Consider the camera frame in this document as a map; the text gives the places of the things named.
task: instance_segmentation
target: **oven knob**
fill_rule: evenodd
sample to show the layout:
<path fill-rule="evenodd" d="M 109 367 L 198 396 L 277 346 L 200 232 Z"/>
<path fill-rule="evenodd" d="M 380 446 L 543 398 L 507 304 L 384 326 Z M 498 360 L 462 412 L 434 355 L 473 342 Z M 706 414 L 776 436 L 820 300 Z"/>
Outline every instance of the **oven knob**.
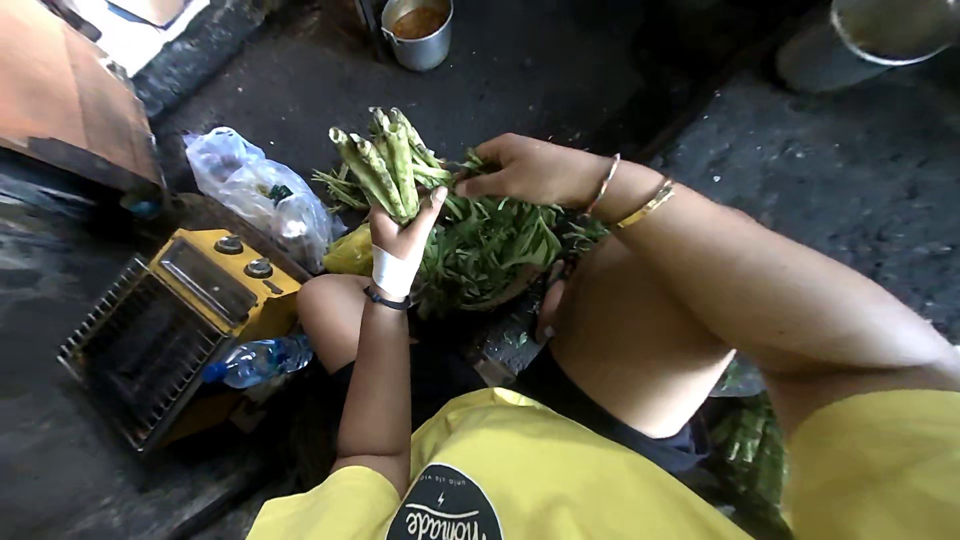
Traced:
<path fill-rule="evenodd" d="M 274 267 L 270 264 L 270 260 L 267 258 L 255 258 L 247 263 L 247 266 L 243 269 L 243 271 L 251 278 L 264 280 L 274 274 Z"/>
<path fill-rule="evenodd" d="M 240 236 L 231 234 L 217 240 L 213 249 L 224 255 L 240 255 L 243 253 L 243 242 L 240 241 Z"/>

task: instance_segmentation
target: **bracelet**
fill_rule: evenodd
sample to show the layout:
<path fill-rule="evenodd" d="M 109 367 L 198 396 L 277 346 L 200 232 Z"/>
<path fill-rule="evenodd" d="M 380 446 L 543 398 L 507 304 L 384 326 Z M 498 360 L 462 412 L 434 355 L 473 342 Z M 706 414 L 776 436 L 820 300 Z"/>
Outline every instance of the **bracelet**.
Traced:
<path fill-rule="evenodd" d="M 597 206 L 597 203 L 600 202 L 600 199 L 603 198 L 603 194 L 607 192 L 607 186 L 610 185 L 610 181 L 613 180 L 613 173 L 616 172 L 616 166 L 620 164 L 620 153 L 617 152 L 613 155 L 613 165 L 610 166 L 610 172 L 607 173 L 607 178 L 604 179 L 603 183 L 600 184 L 600 192 L 597 193 L 597 196 L 593 198 L 593 202 L 587 205 L 587 209 L 584 210 L 584 214 L 590 215 L 593 212 L 593 208 Z"/>
<path fill-rule="evenodd" d="M 643 218 L 645 215 L 654 211 L 655 209 L 657 209 L 657 207 L 659 207 L 663 203 L 667 202 L 670 199 L 670 197 L 673 197 L 673 180 L 670 178 L 667 178 L 666 175 L 664 175 L 663 177 L 664 177 L 663 186 L 660 187 L 660 191 L 658 191 L 657 194 L 654 195 L 654 198 L 651 199 L 649 203 L 643 205 L 642 208 L 628 215 L 622 221 L 617 223 L 616 227 L 618 229 L 625 229 L 627 227 L 630 227 L 631 225 L 639 221 L 641 218 Z"/>
<path fill-rule="evenodd" d="M 409 309 L 410 305 L 413 304 L 409 295 L 406 298 L 404 298 L 402 302 L 391 302 L 386 298 L 380 296 L 379 294 L 373 292 L 373 290 L 370 289 L 369 287 L 363 289 L 363 291 L 367 293 L 367 296 L 369 296 L 370 299 L 374 301 L 376 304 L 383 304 L 384 306 L 392 307 L 393 309 L 399 309 L 403 311 L 403 310 Z"/>

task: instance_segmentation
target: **orange sauce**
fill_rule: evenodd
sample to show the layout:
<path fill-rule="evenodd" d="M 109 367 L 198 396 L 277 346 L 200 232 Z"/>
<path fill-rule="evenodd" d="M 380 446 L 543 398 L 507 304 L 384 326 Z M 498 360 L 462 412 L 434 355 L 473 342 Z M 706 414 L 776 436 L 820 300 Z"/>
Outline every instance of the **orange sauce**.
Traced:
<path fill-rule="evenodd" d="M 403 39 L 420 39 L 440 30 L 444 22 L 446 12 L 427 7 L 416 8 L 395 22 L 391 31 L 394 36 Z"/>

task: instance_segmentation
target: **metal grill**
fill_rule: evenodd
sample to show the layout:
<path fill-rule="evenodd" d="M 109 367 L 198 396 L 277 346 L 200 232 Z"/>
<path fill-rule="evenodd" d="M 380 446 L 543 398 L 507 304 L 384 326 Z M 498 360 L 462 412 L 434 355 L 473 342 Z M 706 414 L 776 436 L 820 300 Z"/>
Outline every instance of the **metal grill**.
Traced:
<path fill-rule="evenodd" d="M 60 361 L 144 451 L 189 401 L 226 338 L 136 258 L 61 347 Z"/>

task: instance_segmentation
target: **yellow plastic bag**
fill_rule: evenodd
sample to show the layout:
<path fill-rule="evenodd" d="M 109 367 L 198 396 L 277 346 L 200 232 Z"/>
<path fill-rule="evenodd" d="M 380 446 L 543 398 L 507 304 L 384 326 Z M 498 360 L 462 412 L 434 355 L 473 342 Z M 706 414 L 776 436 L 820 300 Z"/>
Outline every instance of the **yellow plastic bag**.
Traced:
<path fill-rule="evenodd" d="M 373 242 L 370 224 L 364 223 L 356 231 L 330 245 L 324 255 L 324 268 L 334 274 L 373 275 Z"/>

